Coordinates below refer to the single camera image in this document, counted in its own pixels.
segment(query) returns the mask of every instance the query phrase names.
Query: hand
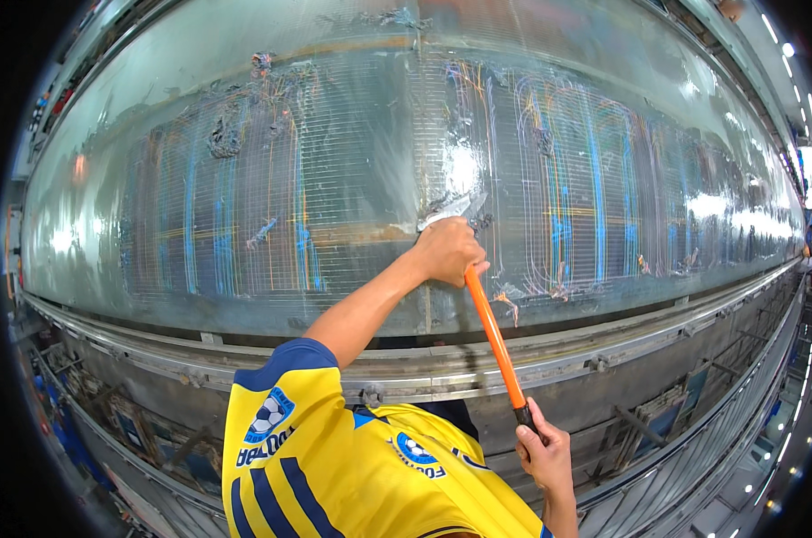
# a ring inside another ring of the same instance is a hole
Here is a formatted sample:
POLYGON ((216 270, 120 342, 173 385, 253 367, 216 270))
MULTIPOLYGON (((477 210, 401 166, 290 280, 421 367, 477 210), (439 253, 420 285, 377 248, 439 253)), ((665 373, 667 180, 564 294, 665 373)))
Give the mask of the hand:
POLYGON ((527 426, 517 426, 516 436, 519 437, 519 442, 516 443, 516 451, 522 460, 522 468, 534 478, 534 483, 543 490, 547 500, 551 503, 572 501, 575 511, 570 434, 546 422, 533 398, 528 399, 528 406, 540 436, 527 426))
POLYGON ((477 274, 489 268, 486 251, 475 240, 475 231, 465 217, 448 217, 427 226, 407 253, 425 276, 457 287, 465 285, 465 270, 475 266, 477 274))

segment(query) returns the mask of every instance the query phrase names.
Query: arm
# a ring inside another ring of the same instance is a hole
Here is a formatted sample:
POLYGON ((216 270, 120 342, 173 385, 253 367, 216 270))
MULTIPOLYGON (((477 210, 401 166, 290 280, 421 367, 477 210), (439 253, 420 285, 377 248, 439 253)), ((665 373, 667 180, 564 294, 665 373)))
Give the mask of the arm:
POLYGON ((546 422, 534 399, 528 399, 528 406, 543 440, 527 426, 518 426, 517 454, 522 468, 543 491, 543 525, 557 538, 575 538, 579 536, 579 524, 573 495, 570 434, 546 422))
POLYGON ((478 274, 489 267, 484 258, 486 252, 465 218, 436 221, 379 276, 329 308, 304 338, 324 344, 342 370, 364 350, 400 299, 431 278, 462 287, 469 265, 476 265, 478 274))

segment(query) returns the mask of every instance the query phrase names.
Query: yellow jersey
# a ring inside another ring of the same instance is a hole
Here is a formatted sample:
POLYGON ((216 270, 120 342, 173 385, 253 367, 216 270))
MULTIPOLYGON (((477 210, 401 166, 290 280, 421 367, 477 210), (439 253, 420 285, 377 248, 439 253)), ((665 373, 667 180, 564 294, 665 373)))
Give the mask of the yellow jersey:
POLYGON ((235 373, 223 443, 232 536, 551 536, 480 445, 411 404, 345 408, 323 344, 235 373))

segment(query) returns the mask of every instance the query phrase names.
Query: orange handle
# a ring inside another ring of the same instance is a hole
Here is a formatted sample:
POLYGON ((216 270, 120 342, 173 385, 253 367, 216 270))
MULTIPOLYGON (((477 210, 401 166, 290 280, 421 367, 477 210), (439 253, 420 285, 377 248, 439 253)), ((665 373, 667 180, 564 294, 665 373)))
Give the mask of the orange handle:
POLYGON ((481 281, 477 277, 474 265, 465 270, 465 283, 469 287, 472 300, 475 301, 477 315, 481 317, 481 323, 483 323, 483 329, 486 330, 489 345, 493 348, 495 360, 499 363, 501 378, 505 381, 505 387, 508 388, 513 409, 525 407, 525 395, 519 386, 516 372, 513 371, 513 363, 508 355, 508 348, 501 338, 501 331, 495 322, 493 311, 489 308, 489 301, 486 300, 486 294, 483 292, 483 286, 481 286, 481 281))

